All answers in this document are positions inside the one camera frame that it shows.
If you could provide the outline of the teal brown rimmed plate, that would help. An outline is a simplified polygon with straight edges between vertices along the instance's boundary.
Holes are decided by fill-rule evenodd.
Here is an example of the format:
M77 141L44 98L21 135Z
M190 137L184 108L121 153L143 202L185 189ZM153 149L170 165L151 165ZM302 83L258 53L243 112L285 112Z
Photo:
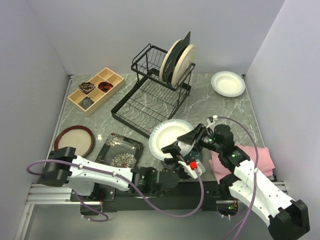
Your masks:
M186 156L184 156L184 159L187 162L193 162L193 161L202 162L203 161L202 149L193 147L192 150Z

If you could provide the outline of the cream round plate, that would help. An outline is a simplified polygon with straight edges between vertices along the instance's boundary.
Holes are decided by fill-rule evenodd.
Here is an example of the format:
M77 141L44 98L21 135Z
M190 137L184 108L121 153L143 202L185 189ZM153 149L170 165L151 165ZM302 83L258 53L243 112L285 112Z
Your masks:
M169 119L160 123L153 129L148 140L151 154L160 161L171 158L169 153L163 153L161 149L173 144L178 137L193 129L194 127L189 122L182 119Z

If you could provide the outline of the black square floral plate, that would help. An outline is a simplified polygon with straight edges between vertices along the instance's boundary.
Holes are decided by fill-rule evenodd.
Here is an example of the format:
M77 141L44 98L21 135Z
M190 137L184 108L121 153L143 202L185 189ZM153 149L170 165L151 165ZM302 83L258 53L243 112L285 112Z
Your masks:
M116 168L133 169L137 166L143 149L142 142L117 133L110 133L95 162Z

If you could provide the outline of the white fluted plate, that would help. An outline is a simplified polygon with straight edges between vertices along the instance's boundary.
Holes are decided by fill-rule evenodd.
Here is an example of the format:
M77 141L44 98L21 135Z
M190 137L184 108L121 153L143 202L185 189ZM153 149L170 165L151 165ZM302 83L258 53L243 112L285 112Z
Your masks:
M246 89L244 79L230 71L220 71L215 73L211 78L212 88L220 95L228 98L238 97Z

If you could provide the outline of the round red rimmed plate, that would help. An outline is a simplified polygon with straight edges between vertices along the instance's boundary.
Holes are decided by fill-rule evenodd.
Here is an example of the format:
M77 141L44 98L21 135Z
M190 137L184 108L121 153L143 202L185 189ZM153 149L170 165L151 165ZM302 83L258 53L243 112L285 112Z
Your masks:
M74 125L64 129L55 139L53 149L65 147L75 148L75 154L86 157L95 146L95 138L92 131L83 125Z

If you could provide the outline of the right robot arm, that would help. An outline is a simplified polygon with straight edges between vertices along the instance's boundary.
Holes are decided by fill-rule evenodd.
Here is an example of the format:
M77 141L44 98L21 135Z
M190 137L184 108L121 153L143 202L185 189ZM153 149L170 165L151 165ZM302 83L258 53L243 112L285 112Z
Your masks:
M310 231L307 205L285 194L255 167L249 155L235 145L228 125L216 125L210 135L199 124L177 140L218 154L221 164L230 171L219 182L221 197L246 204L266 224L274 240L298 240Z

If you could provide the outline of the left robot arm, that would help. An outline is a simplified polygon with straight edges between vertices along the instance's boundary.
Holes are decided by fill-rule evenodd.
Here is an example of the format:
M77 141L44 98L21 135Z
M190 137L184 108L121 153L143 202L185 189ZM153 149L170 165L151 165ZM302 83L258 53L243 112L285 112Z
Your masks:
M49 187L68 186L88 201L94 201L100 195L96 184L123 192L161 195L176 188L180 180L172 169L114 167L87 160L76 155L74 147L67 146L50 152L38 182Z

